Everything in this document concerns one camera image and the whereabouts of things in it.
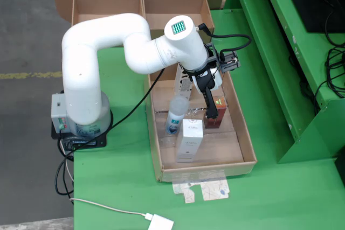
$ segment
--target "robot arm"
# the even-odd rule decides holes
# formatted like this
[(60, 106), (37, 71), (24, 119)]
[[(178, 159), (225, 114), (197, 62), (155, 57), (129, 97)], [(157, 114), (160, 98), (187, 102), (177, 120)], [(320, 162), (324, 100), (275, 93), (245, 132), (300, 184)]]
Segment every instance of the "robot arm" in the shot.
[(176, 16), (164, 35), (151, 40), (146, 20), (124, 13), (79, 23), (64, 35), (63, 83), (69, 117), (89, 125), (101, 113), (97, 51), (123, 44), (127, 65), (136, 73), (150, 74), (180, 62), (186, 71), (202, 70), (208, 52), (188, 16)]

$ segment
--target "cardboard tray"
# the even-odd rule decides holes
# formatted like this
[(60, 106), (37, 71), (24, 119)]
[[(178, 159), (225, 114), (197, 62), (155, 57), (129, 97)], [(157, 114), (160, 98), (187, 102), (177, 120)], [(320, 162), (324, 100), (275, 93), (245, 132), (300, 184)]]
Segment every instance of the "cardboard tray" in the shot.
[[(203, 180), (251, 172), (257, 159), (229, 73), (224, 74), (222, 89), (212, 92), (215, 96), (224, 94), (228, 103), (222, 125), (219, 129), (204, 130), (204, 139), (193, 163), (175, 162), (176, 136), (168, 136), (164, 130), (169, 109), (167, 100), (174, 95), (176, 66), (172, 67), (164, 71), (150, 96), (146, 98), (156, 179), (160, 182)], [(150, 88), (157, 75), (147, 76), (145, 91)], [(190, 103), (190, 108), (205, 108), (203, 96), (197, 94), (195, 88), (192, 89)], [(201, 119), (203, 116), (204, 111), (193, 119)]]
[[(120, 13), (137, 13), (147, 20), (152, 39), (162, 36), (166, 23), (178, 15), (189, 16), (196, 26), (205, 23), (211, 32), (215, 27), (207, 0), (55, 0), (55, 4), (60, 16), (72, 26)], [(199, 34), (204, 43), (211, 41), (203, 31)]]

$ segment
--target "red box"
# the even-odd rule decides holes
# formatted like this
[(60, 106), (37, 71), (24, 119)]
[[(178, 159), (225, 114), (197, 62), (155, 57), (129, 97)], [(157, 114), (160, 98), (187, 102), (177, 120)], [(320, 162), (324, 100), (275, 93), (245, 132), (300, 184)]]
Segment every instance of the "red box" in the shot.
[(208, 119), (205, 114), (204, 123), (205, 128), (207, 129), (219, 128), (226, 111), (226, 101), (224, 96), (214, 96), (213, 100), (218, 111), (218, 117), (216, 119)]

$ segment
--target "spray bottle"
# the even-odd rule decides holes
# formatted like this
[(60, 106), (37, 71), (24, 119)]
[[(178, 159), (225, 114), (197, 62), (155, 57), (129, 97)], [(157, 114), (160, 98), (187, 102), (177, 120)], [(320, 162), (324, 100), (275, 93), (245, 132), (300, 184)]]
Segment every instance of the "spray bottle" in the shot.
[(177, 133), (188, 108), (189, 101), (185, 97), (175, 95), (174, 98), (171, 99), (167, 124), (165, 125), (167, 133), (171, 135)]

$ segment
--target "yellow floor line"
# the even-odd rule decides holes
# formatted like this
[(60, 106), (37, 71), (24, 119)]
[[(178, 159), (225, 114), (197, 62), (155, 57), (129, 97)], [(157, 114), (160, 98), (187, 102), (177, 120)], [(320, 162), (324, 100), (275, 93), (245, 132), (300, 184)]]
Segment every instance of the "yellow floor line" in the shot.
[(57, 72), (34, 72), (34, 73), (0, 73), (1, 79), (26, 79), (26, 78), (61, 78), (63, 76), (62, 71)]

